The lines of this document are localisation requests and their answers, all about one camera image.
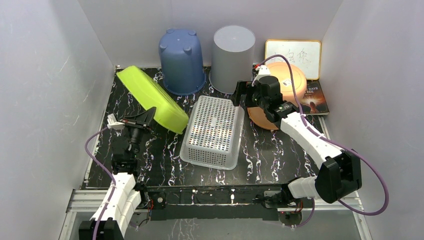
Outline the green plastic basket tray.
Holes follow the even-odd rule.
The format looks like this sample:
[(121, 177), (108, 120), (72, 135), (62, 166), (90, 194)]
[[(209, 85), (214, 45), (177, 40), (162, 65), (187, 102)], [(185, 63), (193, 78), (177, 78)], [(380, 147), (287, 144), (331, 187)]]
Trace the green plastic basket tray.
[(187, 113), (150, 76), (132, 65), (116, 73), (118, 79), (145, 109), (155, 107), (153, 119), (165, 129), (181, 135), (187, 127)]

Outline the white perforated plastic basket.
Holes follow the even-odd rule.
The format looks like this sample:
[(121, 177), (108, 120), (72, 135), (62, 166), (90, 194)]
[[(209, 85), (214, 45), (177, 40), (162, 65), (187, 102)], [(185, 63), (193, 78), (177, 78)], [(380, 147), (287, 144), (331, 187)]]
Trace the white perforated plastic basket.
[(194, 104), (179, 157), (196, 166), (233, 170), (238, 163), (245, 111), (230, 99), (202, 95)]

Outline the orange plastic bucket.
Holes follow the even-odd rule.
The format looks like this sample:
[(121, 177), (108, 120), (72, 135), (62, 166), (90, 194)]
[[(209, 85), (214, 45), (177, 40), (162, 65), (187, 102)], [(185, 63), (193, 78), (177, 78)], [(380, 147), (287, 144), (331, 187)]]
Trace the orange plastic bucket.
[[(294, 89), (297, 99), (300, 101), (306, 92), (307, 79), (298, 67), (293, 64), (290, 66), (293, 73)], [(288, 65), (285, 62), (273, 62), (266, 64), (266, 67), (269, 69), (270, 75), (278, 79), (283, 100), (291, 102), (297, 107), (298, 104), (294, 97)], [(264, 111), (260, 107), (248, 107), (247, 112), (250, 120), (258, 127), (271, 131), (279, 129), (266, 118)]]

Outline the grey plastic bucket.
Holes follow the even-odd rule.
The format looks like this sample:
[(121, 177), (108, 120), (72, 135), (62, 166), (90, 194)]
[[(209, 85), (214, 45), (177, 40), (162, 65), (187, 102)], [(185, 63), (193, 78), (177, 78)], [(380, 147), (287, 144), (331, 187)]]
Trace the grey plastic bucket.
[(213, 36), (210, 84), (218, 92), (233, 94), (239, 81), (252, 79), (256, 37), (240, 25), (227, 25)]

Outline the blue plastic bucket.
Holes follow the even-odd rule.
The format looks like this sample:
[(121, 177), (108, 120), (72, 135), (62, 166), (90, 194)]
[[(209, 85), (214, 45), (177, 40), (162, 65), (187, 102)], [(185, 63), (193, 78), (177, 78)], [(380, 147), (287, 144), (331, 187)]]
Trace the blue plastic bucket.
[(197, 32), (169, 28), (158, 43), (164, 87), (172, 94), (197, 93), (206, 83), (203, 54)]

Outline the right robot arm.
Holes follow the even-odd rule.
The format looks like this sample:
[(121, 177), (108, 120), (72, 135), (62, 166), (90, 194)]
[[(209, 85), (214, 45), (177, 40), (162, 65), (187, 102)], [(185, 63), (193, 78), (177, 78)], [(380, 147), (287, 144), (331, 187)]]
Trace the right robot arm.
[(281, 203), (295, 207), (302, 198), (322, 199), (332, 204), (362, 187), (360, 158), (328, 142), (313, 125), (303, 119), (293, 103), (283, 100), (280, 83), (274, 76), (257, 81), (238, 81), (231, 96), (239, 106), (259, 107), (266, 118), (294, 139), (312, 158), (319, 171), (313, 177), (297, 177), (281, 187)]

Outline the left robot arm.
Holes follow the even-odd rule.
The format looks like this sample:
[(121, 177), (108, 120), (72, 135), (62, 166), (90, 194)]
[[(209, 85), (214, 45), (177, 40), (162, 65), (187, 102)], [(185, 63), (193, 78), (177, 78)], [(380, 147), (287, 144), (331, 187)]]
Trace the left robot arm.
[(151, 200), (143, 184), (137, 183), (138, 161), (142, 135), (151, 131), (156, 108), (117, 120), (114, 114), (107, 117), (107, 125), (86, 141), (107, 130), (128, 130), (125, 142), (113, 147), (112, 170), (108, 170), (87, 150), (89, 157), (111, 178), (111, 183), (100, 206), (90, 220), (83, 221), (78, 228), (80, 240), (122, 240), (131, 224), (136, 208), (144, 208)]

